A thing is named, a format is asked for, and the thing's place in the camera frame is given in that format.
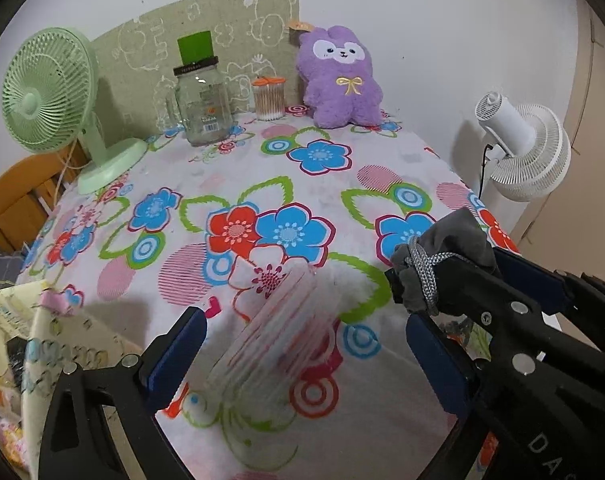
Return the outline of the green patterned board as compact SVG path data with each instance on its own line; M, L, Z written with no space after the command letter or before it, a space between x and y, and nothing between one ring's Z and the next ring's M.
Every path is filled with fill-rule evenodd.
M252 109L259 77L283 78L286 102L300 103L297 40L288 27L298 16L299 0L181 0L105 32L92 47L106 143L169 128L174 70L208 56L218 60L233 113Z

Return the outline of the white standing fan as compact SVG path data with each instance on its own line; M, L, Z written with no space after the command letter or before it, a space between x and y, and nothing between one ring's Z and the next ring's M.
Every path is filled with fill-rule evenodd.
M488 134L480 185L491 182L507 200L529 203L551 194L571 164L572 145L560 119L540 104L514 105L491 91L475 106Z

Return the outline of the clear plastic pouch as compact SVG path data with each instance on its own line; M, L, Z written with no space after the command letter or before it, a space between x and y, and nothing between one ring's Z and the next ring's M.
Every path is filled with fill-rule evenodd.
M275 408L310 364L339 313L330 270L296 263L276 278L271 292L240 335L214 364L206 389L227 408L252 414Z

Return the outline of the purple plush bunny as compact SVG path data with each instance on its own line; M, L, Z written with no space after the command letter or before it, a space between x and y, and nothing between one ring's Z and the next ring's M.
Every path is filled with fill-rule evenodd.
M299 36L296 68L305 84L302 100L323 129L382 122L383 90L368 49L349 28L317 27Z

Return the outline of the cotton swab jar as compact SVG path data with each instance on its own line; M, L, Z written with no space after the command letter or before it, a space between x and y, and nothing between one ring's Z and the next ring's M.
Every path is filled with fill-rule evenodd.
M259 120L270 122L285 115L285 84L283 77L258 77L252 82L255 113Z

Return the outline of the floral tablecloth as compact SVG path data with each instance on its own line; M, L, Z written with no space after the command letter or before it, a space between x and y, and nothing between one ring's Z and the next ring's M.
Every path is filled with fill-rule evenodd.
M401 122L322 130L300 106L237 119L193 148L168 131L90 195L68 190L20 274L84 293L83 309L140 349L201 308L206 340L157 419L199 479L414 479L453 419L406 342L384 275L395 242L467 208L491 244L509 234ZM334 274L339 316L271 415L205 389L214 362L296 263Z

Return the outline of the yellow cartoon tissue pack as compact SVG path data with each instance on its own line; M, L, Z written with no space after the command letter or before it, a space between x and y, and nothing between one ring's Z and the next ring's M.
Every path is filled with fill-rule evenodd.
M22 431L22 409L19 392L13 387L0 386L0 448L8 461L28 472L27 445Z

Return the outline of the green desk fan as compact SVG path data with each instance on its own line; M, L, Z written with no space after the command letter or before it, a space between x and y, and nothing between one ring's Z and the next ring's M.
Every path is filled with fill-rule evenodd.
M137 138L107 146L95 113L97 58L73 28L50 27L26 39L8 64L1 110L14 140L33 154L53 153L79 140L89 151L78 192L115 182L139 162L147 144Z

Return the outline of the beige door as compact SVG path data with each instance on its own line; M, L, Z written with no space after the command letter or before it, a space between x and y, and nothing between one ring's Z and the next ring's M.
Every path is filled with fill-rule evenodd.
M530 203L512 237L522 255L550 270L605 281L605 26L577 0L578 53L564 125L572 161L561 185Z

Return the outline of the grey drawstring pouch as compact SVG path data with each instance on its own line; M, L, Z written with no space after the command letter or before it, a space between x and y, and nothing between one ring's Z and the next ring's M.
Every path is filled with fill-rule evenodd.
M385 275L395 304L409 313L439 313L435 268L443 261L453 259L488 273L498 271L493 246L467 208L452 211L423 234L410 234L391 248L391 268Z

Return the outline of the wooden bed headboard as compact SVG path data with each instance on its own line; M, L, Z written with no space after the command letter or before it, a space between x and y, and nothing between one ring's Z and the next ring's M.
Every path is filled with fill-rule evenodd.
M31 244L54 209L57 179L62 175L66 157L70 166L63 184L71 184L79 167L89 161L84 149L63 148L59 152L30 155L0 177L0 252L12 254Z

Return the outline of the yellow fabric storage box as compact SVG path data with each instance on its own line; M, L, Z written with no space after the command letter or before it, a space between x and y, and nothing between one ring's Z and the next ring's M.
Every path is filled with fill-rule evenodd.
M0 289L0 386L22 402L22 431L29 460L23 477L37 478L48 406L64 368L94 370L116 365L141 349L83 309L84 293L44 281Z

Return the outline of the glass jar green lid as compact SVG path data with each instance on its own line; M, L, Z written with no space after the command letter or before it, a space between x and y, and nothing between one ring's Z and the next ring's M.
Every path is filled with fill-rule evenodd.
M172 70L176 85L167 94L168 113L182 126L191 145L223 141L231 134L233 118L211 32L179 38L178 48L181 64Z

